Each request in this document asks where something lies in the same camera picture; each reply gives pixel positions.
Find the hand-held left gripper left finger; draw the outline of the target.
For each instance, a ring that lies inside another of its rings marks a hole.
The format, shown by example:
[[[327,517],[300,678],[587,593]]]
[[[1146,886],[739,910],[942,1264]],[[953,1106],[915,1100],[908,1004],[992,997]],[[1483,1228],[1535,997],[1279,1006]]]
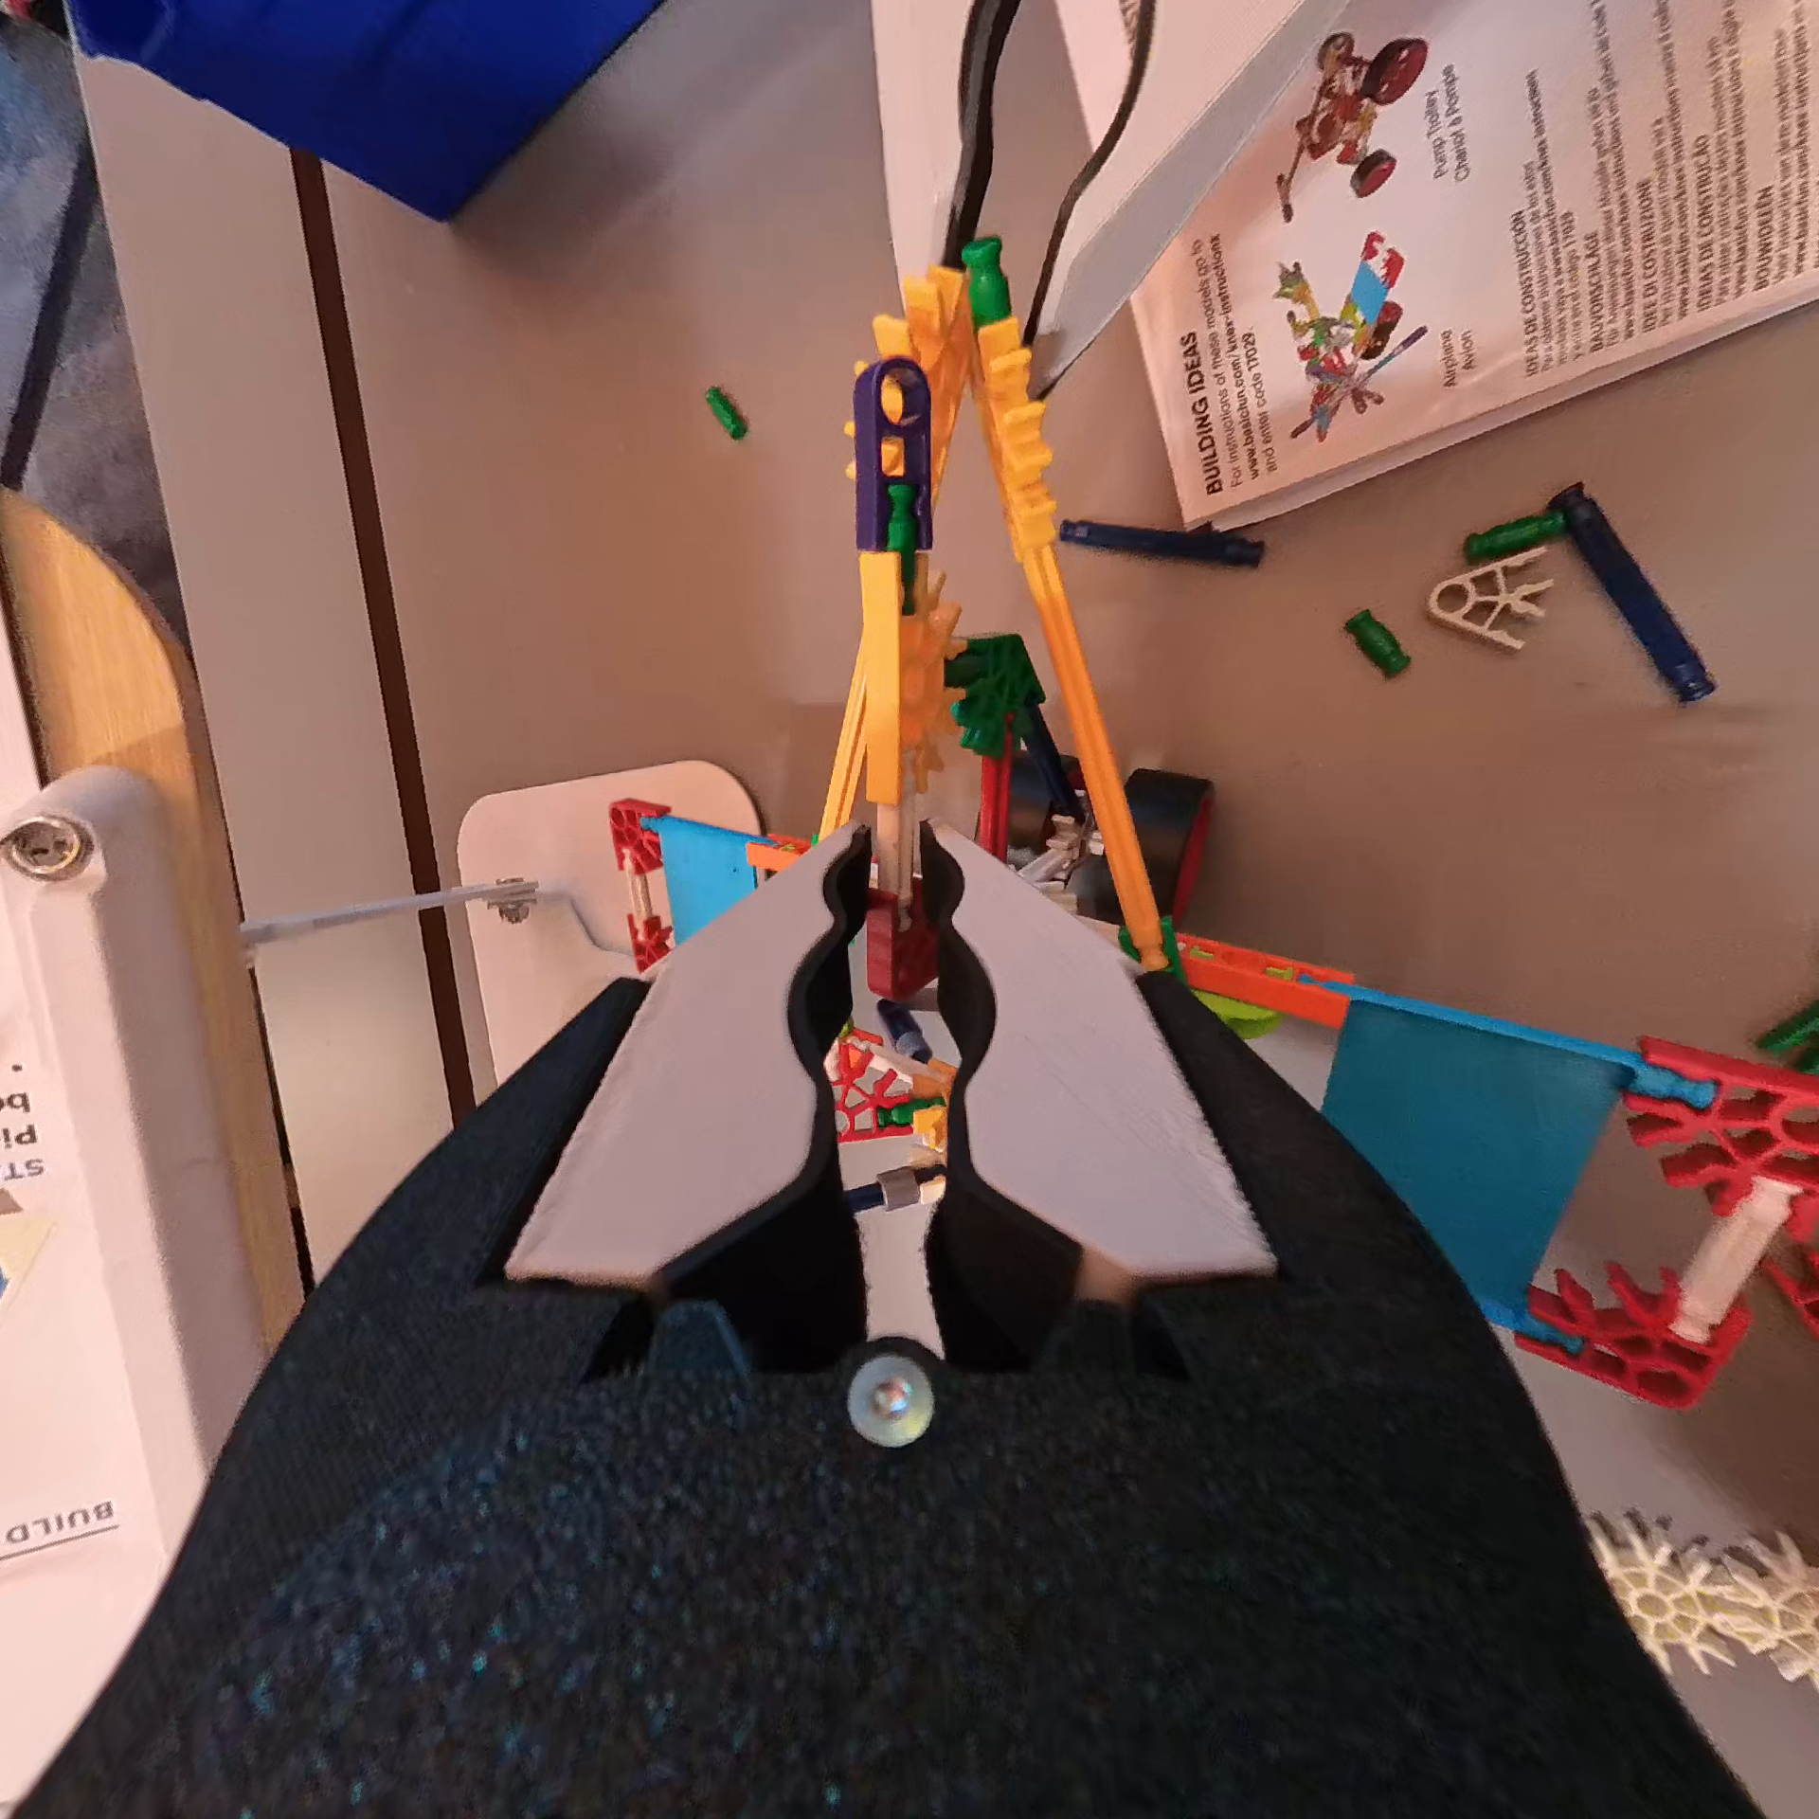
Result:
[[[872,833],[849,823],[657,968],[512,1282],[652,1288],[816,1183],[870,880]]]

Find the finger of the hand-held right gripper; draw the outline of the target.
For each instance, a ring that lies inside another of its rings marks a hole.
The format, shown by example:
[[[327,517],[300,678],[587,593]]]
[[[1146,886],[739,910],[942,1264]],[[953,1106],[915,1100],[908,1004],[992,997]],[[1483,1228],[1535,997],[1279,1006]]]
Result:
[[[992,168],[992,91],[1018,3],[872,3],[884,200],[901,278],[959,266]]]
[[[1057,3],[1091,156],[1026,307],[1030,393],[1125,307],[1200,199],[1306,75],[1342,3]]]

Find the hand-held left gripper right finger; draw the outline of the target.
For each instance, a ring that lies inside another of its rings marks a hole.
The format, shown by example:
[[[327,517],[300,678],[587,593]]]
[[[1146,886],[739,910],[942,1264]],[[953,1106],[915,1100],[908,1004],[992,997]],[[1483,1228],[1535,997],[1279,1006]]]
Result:
[[[921,887],[967,1180],[1123,1288],[1276,1279],[1138,961],[944,823],[921,826]]]

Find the yellow rod with connector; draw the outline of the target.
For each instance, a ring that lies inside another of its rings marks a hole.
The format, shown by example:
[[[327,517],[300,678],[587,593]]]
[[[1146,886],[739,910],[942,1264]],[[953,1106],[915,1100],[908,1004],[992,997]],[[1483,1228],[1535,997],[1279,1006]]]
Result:
[[[1010,314],[971,322],[967,360],[971,399],[980,415],[1011,558],[1018,561],[1042,641],[1062,684],[1062,704],[1078,735],[1084,782],[1102,828],[1105,857],[1118,887],[1134,959],[1146,972],[1165,972],[1162,918],[1147,881],[1125,782],[1105,735],[1099,689],[1080,645],[1078,615],[1057,569],[1057,508],[1049,492],[1054,451],[1042,438],[1042,402],[1030,393],[1032,353],[1020,340],[1020,322]]]
[[[859,641],[828,768],[819,835],[853,813],[908,813],[951,747],[961,689],[961,608],[944,597],[933,508],[967,395],[971,315],[965,278],[930,266],[902,281],[901,315],[877,315],[877,363],[853,372],[850,440]]]

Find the colourful construction toy model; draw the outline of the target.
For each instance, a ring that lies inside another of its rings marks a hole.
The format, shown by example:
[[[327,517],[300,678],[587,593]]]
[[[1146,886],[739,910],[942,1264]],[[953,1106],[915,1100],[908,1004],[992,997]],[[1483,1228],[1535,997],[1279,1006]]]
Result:
[[[1134,959],[1080,759],[1062,756],[1042,718],[1020,638],[971,638],[946,681],[961,689],[959,742],[980,761],[983,851],[1003,862],[1030,851],[1020,875],[1115,924]],[[1693,1409],[1735,1354],[1757,1275],[1815,1336],[1815,1078],[1664,1040],[1583,1042],[1182,935],[1212,798],[1204,778],[1125,778],[1171,979],[1243,1040],[1284,1019],[1335,1038],[1325,1116],[1422,1218],[1495,1328],[1522,1351],[1672,1411]],[[641,974],[807,851],[638,798],[609,804],[609,833]],[[1695,1264],[1664,1268],[1654,1289],[1613,1264],[1609,1303],[1573,1273],[1535,1288],[1617,1106],[1633,1144],[1664,1148],[1660,1180],[1711,1203]]]

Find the white instruction booklet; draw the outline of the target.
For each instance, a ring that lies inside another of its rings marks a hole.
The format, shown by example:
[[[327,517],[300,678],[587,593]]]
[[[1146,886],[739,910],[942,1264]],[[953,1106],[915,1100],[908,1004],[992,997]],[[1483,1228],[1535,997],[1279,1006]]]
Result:
[[[1815,3],[1350,3],[1131,293],[1189,530],[1815,305]]]

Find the dark blue rod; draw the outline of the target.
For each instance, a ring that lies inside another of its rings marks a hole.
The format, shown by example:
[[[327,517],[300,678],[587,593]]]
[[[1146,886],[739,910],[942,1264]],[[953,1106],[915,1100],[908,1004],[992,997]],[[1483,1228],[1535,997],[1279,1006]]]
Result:
[[[1264,541],[1215,530],[1146,530],[1102,520],[1062,520],[1057,541],[1128,558],[1256,569]]]
[[[1617,610],[1633,641],[1644,647],[1660,684],[1682,704],[1695,705],[1718,693],[1707,661],[1697,656],[1672,608],[1654,592],[1636,558],[1628,550],[1609,514],[1583,486],[1559,488],[1550,505],[1591,577]]]

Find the grey connector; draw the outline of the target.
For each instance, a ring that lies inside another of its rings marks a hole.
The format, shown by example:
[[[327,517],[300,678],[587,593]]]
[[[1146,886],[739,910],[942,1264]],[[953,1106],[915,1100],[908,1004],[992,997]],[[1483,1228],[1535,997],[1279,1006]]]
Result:
[[[1535,569],[1540,558],[1540,548],[1506,554],[1440,583],[1426,618],[1495,649],[1526,649],[1526,628],[1547,615],[1543,593],[1552,588]]]

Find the blue plastic bin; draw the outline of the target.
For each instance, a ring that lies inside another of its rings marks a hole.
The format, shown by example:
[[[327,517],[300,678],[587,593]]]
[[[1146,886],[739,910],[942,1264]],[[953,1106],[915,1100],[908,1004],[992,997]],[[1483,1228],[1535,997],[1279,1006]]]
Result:
[[[86,55],[452,219],[657,3],[69,3]]]

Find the white instruction sheet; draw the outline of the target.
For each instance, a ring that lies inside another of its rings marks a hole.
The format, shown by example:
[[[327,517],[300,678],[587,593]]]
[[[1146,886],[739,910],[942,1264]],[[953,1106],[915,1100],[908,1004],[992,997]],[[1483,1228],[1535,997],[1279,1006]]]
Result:
[[[129,1409],[40,979],[3,862],[3,1562],[116,1525]]]

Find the wooden stand board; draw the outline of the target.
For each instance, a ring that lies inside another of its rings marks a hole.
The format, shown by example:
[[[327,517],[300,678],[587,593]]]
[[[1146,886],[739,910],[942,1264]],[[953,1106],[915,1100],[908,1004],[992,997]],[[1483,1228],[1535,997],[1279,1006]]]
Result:
[[[116,764],[160,801],[262,1351],[303,1309],[283,1116],[195,666],[142,592],[45,508],[3,492],[3,605],[51,779]]]

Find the white snowflake connector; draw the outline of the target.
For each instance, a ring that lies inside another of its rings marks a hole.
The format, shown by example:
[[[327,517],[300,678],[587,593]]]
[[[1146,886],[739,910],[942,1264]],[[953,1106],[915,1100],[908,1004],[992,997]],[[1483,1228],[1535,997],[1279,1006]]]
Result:
[[[1792,1536],[1728,1549],[1719,1629],[1744,1652],[1766,1655],[1787,1682],[1815,1688],[1815,1565]]]
[[[1718,1562],[1702,1548],[1686,1553],[1666,1519],[1594,1514],[1587,1539],[1628,1629],[1660,1673],[1674,1673],[1677,1661],[1697,1673],[1740,1661],[1718,1625]]]

